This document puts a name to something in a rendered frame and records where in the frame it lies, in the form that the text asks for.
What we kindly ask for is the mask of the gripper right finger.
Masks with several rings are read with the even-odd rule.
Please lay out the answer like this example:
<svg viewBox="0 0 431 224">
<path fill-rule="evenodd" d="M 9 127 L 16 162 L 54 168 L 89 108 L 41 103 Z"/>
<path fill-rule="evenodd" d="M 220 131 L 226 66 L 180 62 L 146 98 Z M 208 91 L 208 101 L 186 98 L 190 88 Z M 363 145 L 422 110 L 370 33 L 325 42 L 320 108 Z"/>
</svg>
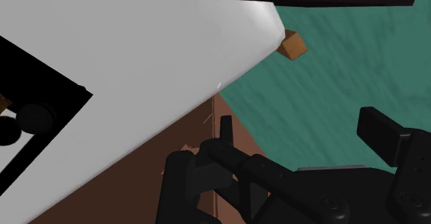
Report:
<svg viewBox="0 0 431 224">
<path fill-rule="evenodd" d="M 396 168 L 386 199 L 400 224 L 431 224 L 431 132 L 401 126 L 372 106 L 359 112 L 358 137 Z"/>
</svg>

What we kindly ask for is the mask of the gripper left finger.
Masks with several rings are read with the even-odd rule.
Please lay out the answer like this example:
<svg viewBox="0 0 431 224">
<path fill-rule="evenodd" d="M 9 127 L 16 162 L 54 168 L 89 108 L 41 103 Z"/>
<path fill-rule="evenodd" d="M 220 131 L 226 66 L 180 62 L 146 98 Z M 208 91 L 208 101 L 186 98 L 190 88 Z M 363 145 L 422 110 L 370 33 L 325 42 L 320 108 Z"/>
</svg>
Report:
<svg viewBox="0 0 431 224">
<path fill-rule="evenodd" d="M 222 224 L 198 209 L 202 193 L 213 190 L 236 209 L 246 224 L 349 224 L 342 197 L 285 189 L 293 172 L 260 154 L 233 145 L 232 119 L 224 115 L 220 135 L 205 140 L 197 154 L 174 151 L 166 158 L 155 224 Z"/>
</svg>

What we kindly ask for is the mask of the white furniture with brown base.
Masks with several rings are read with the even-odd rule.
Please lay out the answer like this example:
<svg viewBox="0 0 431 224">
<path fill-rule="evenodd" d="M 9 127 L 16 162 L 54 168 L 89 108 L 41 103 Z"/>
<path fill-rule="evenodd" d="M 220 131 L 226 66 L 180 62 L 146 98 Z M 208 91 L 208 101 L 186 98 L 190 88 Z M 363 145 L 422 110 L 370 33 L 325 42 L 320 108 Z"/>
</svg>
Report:
<svg viewBox="0 0 431 224">
<path fill-rule="evenodd" d="M 91 92 L 0 197 L 26 224 L 279 47 L 274 4 L 234 0 L 0 0 L 0 36 Z"/>
</svg>

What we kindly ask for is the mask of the black object with round knobs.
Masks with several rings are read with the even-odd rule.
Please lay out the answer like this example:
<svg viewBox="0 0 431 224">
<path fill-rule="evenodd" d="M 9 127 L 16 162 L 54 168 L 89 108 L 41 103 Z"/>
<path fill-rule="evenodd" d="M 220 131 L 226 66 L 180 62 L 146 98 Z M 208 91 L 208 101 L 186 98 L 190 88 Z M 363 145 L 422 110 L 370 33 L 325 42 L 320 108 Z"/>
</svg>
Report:
<svg viewBox="0 0 431 224">
<path fill-rule="evenodd" d="M 0 116 L 0 196 L 91 99 L 92 93 L 0 36 L 0 99 L 15 116 Z"/>
</svg>

